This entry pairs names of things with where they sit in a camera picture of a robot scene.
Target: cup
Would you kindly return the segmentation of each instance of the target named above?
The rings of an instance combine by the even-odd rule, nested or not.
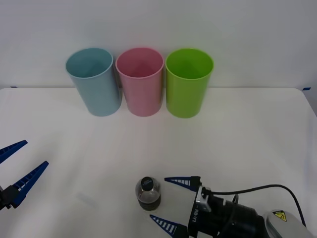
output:
[[[88,111],[95,116],[111,115],[121,105],[112,65],[113,56],[100,48],[78,51],[66,62],[66,71]]]
[[[148,117],[162,103],[163,56],[151,48],[133,48],[122,53],[115,63],[128,109]]]
[[[199,49],[183,48],[166,59],[166,106],[179,118],[197,115],[213,70],[213,60]]]

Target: green cup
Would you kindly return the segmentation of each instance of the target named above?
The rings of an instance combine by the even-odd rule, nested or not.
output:
[[[213,60],[205,52],[183,48],[166,59],[166,106],[179,118],[197,115],[213,70]]]

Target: light blue cup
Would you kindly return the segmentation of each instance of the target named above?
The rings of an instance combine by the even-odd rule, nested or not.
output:
[[[66,71],[88,111],[95,116],[111,115],[121,105],[112,65],[113,56],[100,48],[78,51],[66,62]]]

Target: warning sticker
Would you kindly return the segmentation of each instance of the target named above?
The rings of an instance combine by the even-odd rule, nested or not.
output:
[[[287,222],[286,215],[285,215],[284,211],[276,211],[276,212],[273,212],[273,214],[276,215],[279,219]]]

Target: black lid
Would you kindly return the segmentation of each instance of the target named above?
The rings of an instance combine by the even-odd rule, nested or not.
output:
[[[150,177],[144,177],[141,180],[141,188],[144,191],[151,191],[154,187],[153,179]]]

